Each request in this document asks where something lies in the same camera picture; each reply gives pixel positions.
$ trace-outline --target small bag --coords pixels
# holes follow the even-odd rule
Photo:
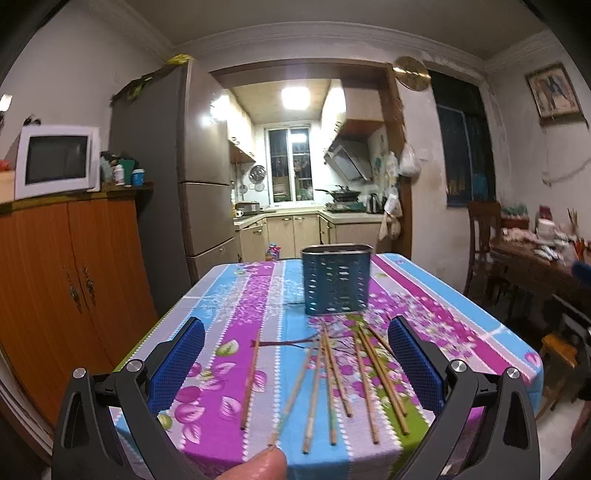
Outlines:
[[[404,175],[405,177],[415,177],[421,173],[421,164],[414,154],[414,149],[408,144],[408,142],[402,149],[398,172],[400,175]]]

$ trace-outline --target framed picture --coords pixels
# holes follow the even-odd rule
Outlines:
[[[536,70],[526,75],[525,79],[534,96],[542,125],[584,122],[579,99],[562,63]]]

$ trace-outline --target door frame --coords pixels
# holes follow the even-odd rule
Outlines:
[[[343,87],[371,88],[379,92],[388,146],[400,158],[406,142],[402,100],[393,65],[349,59],[285,59],[259,61],[214,70],[210,74],[227,89],[277,80],[340,79]],[[410,259],[413,252],[413,192],[411,180],[399,177],[398,190],[404,216],[400,236],[384,239],[378,251],[397,252]]]

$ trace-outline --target stove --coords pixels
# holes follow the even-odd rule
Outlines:
[[[362,202],[329,202],[324,208],[333,213],[364,212],[365,204]]]

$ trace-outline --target chopstick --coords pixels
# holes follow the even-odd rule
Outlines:
[[[277,426],[275,427],[275,430],[273,431],[273,434],[271,435],[271,438],[269,439],[269,443],[268,443],[269,446],[275,445],[277,443],[277,439],[279,438],[279,435],[281,434],[281,431],[283,430],[283,427],[285,426],[285,422],[287,421],[287,419],[290,416],[291,409],[294,407],[294,403],[296,402],[296,398],[299,395],[300,390],[301,390],[301,384],[304,381],[304,377],[306,376],[306,372],[308,371],[308,363],[310,362],[310,358],[312,357],[313,352],[314,352],[314,346],[308,347],[308,351],[306,353],[306,359],[304,360],[304,363],[301,366],[300,374],[298,375],[298,378],[295,381],[294,388],[291,390],[290,397],[287,400],[287,403],[285,404],[285,408],[283,409],[283,412],[281,413],[281,418],[279,419],[279,422],[277,423]]]
[[[382,338],[382,336],[379,335],[378,332],[376,332],[371,325],[366,325],[366,327],[371,332],[371,334],[377,338],[378,342],[380,342],[380,344],[388,351],[388,353],[390,355],[392,355],[394,358],[396,358],[394,356],[394,352],[392,351],[392,348],[388,345],[388,342],[386,342],[386,340],[384,340]]]
[[[402,434],[408,435],[410,433],[410,431],[408,429],[408,424],[406,422],[406,419],[404,418],[404,413],[402,412],[402,402],[400,402],[400,399],[394,393],[395,389],[392,388],[392,384],[390,383],[390,379],[388,378],[387,374],[384,372],[384,369],[382,368],[382,364],[378,361],[378,358],[376,356],[374,348],[372,347],[371,343],[369,343],[369,339],[367,338],[366,333],[363,331],[363,329],[361,327],[359,328],[359,336],[361,338],[361,343],[363,344],[363,348],[365,349],[365,352],[368,354],[369,359],[371,360],[371,362],[374,366],[374,370],[378,374],[379,379],[382,382],[382,385],[384,386],[386,394],[388,395],[388,398],[390,399],[390,403],[392,405],[392,408],[394,409],[394,413],[396,414],[396,417],[398,419],[398,423],[400,424]]]
[[[322,365],[322,342],[318,339],[316,366],[314,367],[314,386],[312,387],[312,398],[310,400],[310,409],[308,410],[308,420],[306,422],[306,436],[302,444],[302,453],[310,453],[310,445],[314,435],[314,416],[316,415],[316,403],[318,401],[318,387],[320,385],[320,366]]]
[[[335,362],[335,357],[333,356],[332,350],[330,349],[329,345],[329,334],[326,330],[326,326],[322,326],[321,330],[321,338],[324,341],[324,345],[326,346],[326,351],[329,356],[329,363],[332,367],[333,373],[335,374],[335,381],[336,387],[339,389],[340,399],[343,402],[343,408],[345,409],[345,413],[348,417],[353,416],[353,411],[351,410],[351,404],[349,403],[349,397],[345,391],[345,387],[343,386],[343,377],[341,376],[339,366]]]
[[[326,368],[326,400],[329,408],[329,432],[330,432],[330,444],[336,445],[336,419],[335,419],[335,405],[332,394],[332,372],[330,371],[328,350],[329,347],[325,343],[324,345],[324,368]]]
[[[374,402],[370,398],[373,392],[369,384],[367,373],[365,372],[365,365],[363,364],[363,359],[361,358],[361,349],[359,348],[359,343],[357,341],[358,339],[359,341],[361,341],[361,339],[359,338],[359,334],[355,333],[355,336],[353,337],[353,342],[355,344],[355,355],[357,356],[357,363],[359,365],[359,375],[361,375],[361,381],[363,382],[363,392],[365,393],[365,406],[368,410],[369,428],[371,429],[372,440],[374,444],[377,445],[379,443],[378,426],[375,423]]]
[[[252,382],[255,376],[255,368],[256,368],[256,360],[258,358],[258,351],[259,347],[261,346],[261,330],[258,331],[256,336],[256,343],[254,346],[255,352],[252,356],[252,363],[251,369],[248,372],[248,383],[246,384],[246,391],[244,392],[244,400],[242,401],[242,418],[240,421],[240,429],[244,430],[246,428],[246,421],[248,419],[248,411],[251,406],[251,396],[252,396]]]

